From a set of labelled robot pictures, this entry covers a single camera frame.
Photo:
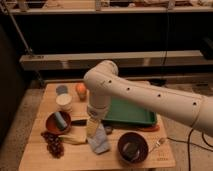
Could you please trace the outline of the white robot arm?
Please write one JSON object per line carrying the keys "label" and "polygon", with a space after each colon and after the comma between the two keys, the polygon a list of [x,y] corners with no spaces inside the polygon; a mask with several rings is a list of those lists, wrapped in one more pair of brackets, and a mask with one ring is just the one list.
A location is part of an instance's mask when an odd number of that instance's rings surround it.
{"label": "white robot arm", "polygon": [[120,78],[117,65],[104,60],[84,75],[89,90],[88,114],[102,120],[111,98],[118,97],[213,137],[213,98],[201,94],[136,83]]}

